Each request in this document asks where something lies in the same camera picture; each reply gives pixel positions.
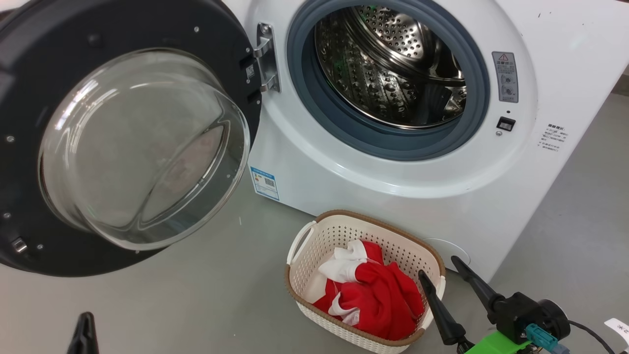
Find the warning label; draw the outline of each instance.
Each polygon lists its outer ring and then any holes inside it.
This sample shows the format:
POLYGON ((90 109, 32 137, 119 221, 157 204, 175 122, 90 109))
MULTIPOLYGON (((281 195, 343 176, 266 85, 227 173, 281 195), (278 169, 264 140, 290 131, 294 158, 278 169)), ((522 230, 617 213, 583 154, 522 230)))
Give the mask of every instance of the warning label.
POLYGON ((559 149, 564 145, 568 136, 569 134, 565 131, 564 127, 548 124, 546 129, 542 132, 537 146, 548 151, 559 152, 559 149))
POLYGON ((496 76, 498 77, 498 97, 503 102, 517 103, 518 71, 515 66, 515 55, 507 52, 493 52, 496 76))
POLYGON ((251 177, 253 179, 253 186, 255 187, 256 193, 279 201, 279 194, 277 193, 277 185, 274 175, 261 171, 257 168, 251 168, 251 177))

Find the teal connector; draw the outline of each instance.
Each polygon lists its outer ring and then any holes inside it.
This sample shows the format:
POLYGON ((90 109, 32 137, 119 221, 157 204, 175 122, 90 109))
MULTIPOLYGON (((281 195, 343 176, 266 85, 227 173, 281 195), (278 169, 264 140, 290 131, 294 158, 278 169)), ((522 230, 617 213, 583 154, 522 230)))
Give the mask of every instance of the teal connector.
POLYGON ((559 340, 544 331, 540 326, 531 323, 526 327, 526 338, 534 345, 541 346, 552 354, 569 354, 570 350, 559 344, 559 340))

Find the gray rubber gasket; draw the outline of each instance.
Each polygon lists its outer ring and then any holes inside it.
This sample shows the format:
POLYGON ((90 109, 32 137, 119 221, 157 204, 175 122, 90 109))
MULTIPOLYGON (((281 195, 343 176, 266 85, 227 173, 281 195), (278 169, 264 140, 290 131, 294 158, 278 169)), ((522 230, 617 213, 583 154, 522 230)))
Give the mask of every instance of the gray rubber gasket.
POLYGON ((323 128, 364 153, 397 161, 432 159, 454 151, 478 130, 489 106, 490 83, 481 51, 467 30, 431 0, 381 0, 377 4, 412 16, 433 30, 451 49, 468 87, 463 115, 440 127, 405 130, 374 122, 347 105, 325 80, 317 63, 313 28, 329 13, 358 0, 309 0, 292 21, 287 60, 302 102, 323 128))

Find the gray floor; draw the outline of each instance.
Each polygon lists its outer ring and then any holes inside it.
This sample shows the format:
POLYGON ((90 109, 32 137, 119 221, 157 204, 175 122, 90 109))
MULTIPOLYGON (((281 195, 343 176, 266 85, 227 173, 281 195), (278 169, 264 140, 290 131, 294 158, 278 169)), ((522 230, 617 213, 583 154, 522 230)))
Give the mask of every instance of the gray floor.
MULTIPOLYGON (((629 322, 629 98, 610 96, 533 216, 494 288, 549 298, 618 352, 603 321, 629 322)), ((101 354, 366 353, 307 320, 284 288, 286 252, 312 219, 242 183, 201 232, 125 270, 52 278, 0 267, 0 353, 65 353, 77 316, 96 317, 101 354)), ((444 302, 477 341, 490 327, 448 276, 444 302)), ((603 353, 575 329, 575 354, 603 353)), ((432 326, 407 353, 454 353, 432 326)))
POLYGON ((616 86, 611 90, 611 93, 629 96, 629 75, 621 75, 618 82, 616 82, 616 86))

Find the metal hinge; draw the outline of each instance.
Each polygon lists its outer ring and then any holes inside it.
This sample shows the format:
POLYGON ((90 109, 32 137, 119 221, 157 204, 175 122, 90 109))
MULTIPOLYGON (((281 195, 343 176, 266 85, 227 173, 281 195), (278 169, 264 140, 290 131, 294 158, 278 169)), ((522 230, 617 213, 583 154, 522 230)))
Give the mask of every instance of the metal hinge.
POLYGON ((282 92, 277 72, 276 48, 273 27, 267 23, 258 24, 258 46, 253 50, 253 56, 258 59, 260 75, 262 76, 261 92, 270 89, 282 92))

